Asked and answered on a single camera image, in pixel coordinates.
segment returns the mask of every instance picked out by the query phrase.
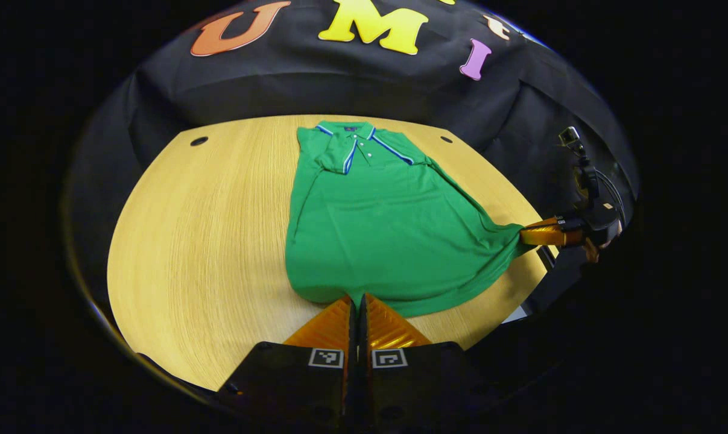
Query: black fabric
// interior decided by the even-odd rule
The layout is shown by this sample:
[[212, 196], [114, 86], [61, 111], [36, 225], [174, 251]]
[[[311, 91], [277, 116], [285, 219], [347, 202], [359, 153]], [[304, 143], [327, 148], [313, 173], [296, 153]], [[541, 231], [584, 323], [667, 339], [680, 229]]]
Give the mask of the black fabric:
[[[245, 31], [253, 9], [266, 3], [229, 8], [244, 14], [224, 37]], [[631, 218], [639, 177], [622, 127], [562, 58], [513, 29], [504, 41], [482, 17], [491, 13], [464, 0], [375, 5], [383, 15], [411, 8], [429, 16], [416, 55], [384, 49], [377, 41], [364, 44], [358, 36], [322, 41], [317, 34], [331, 23], [337, 3], [293, 0], [264, 36], [229, 52], [193, 57], [190, 48], [200, 30], [182, 33], [138, 66], [95, 113], [72, 162], [64, 209], [71, 219], [71, 254], [104, 310], [110, 240], [132, 187], [178, 132], [218, 122], [331, 113], [445, 128], [500, 170], [544, 218], [580, 199], [571, 172], [574, 156], [556, 146], [557, 134], [574, 125], [589, 157], [620, 190]], [[471, 38], [492, 50], [479, 81], [458, 71]], [[611, 196], [603, 192], [603, 198]]]

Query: polo shirt collar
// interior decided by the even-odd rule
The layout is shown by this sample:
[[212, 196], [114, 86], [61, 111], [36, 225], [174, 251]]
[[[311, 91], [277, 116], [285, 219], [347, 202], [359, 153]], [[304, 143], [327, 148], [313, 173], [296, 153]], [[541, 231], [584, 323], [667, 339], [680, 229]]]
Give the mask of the polo shirt collar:
[[[347, 128], [355, 127], [355, 130], [348, 131]], [[371, 140], [375, 134], [375, 127], [369, 122], [328, 122], [320, 121], [316, 126], [320, 131], [328, 135], [340, 134], [343, 137], [352, 137], [353, 134]]]

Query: wood grain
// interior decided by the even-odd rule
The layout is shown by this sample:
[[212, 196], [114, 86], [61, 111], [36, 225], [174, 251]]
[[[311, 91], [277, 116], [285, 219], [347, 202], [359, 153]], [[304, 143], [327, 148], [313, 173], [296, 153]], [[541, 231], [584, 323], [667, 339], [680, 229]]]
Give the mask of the wood grain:
[[[130, 348], [180, 379], [217, 390], [255, 343], [283, 342], [322, 310], [291, 289], [284, 252], [297, 127], [324, 120], [369, 121], [403, 132], [493, 222], [541, 220], [490, 163], [435, 127], [295, 115], [183, 131], [144, 172], [113, 234], [109, 298]], [[190, 146], [204, 136], [205, 143]], [[506, 319], [545, 272], [537, 253], [527, 253], [473, 300], [410, 322], [432, 341], [469, 348]]]

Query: wooden table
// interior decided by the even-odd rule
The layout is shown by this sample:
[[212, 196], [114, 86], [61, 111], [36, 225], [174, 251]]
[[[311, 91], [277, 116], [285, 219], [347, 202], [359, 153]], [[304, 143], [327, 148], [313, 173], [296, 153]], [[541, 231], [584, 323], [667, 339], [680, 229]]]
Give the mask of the wooden table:
[[[255, 343], [283, 342], [322, 310], [291, 289], [284, 249], [300, 152], [297, 127], [323, 120], [369, 121], [403, 132], [493, 222], [541, 220], [490, 163], [435, 127], [297, 115], [183, 131], [136, 184], [113, 234], [109, 299], [130, 348], [180, 379], [217, 390]], [[207, 141], [191, 146], [198, 137]], [[476, 298], [410, 322], [434, 342], [469, 348], [524, 302], [545, 273], [533, 250]]]

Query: green polo shirt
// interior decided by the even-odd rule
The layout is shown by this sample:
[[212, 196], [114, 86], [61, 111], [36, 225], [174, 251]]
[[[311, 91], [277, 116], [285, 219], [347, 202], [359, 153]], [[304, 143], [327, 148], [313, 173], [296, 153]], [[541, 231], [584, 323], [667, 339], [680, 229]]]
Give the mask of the green polo shirt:
[[297, 137], [286, 271], [301, 297], [358, 307], [369, 292], [423, 315], [476, 297], [532, 248], [402, 133], [323, 121]]

